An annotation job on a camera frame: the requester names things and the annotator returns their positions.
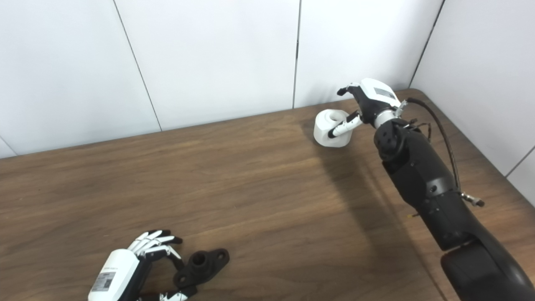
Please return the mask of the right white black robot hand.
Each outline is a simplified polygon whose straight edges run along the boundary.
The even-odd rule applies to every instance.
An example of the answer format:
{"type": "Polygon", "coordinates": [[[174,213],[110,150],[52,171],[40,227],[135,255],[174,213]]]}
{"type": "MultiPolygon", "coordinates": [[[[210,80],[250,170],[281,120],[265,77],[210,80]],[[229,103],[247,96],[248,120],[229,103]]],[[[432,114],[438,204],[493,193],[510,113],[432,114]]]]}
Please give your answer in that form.
{"type": "Polygon", "coordinates": [[[330,139],[353,131],[362,124],[378,128],[389,120],[400,118],[403,111],[403,105],[393,89],[375,79],[365,78],[360,83],[350,83],[337,91],[338,96],[346,93],[353,95],[359,109],[328,132],[330,139]]]}

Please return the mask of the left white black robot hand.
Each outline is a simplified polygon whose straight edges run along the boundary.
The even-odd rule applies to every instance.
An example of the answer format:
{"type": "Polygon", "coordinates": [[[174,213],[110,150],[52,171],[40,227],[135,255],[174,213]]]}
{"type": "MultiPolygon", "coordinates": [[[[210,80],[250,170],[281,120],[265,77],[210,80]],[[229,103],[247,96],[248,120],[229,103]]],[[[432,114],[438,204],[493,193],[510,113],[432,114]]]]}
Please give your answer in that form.
{"type": "Polygon", "coordinates": [[[170,230],[150,230],[138,236],[127,248],[112,251],[90,292],[89,301],[187,301],[198,293],[196,286],[166,293],[142,295],[153,262],[168,258],[177,271],[185,267],[172,244],[182,239],[170,230]]]}

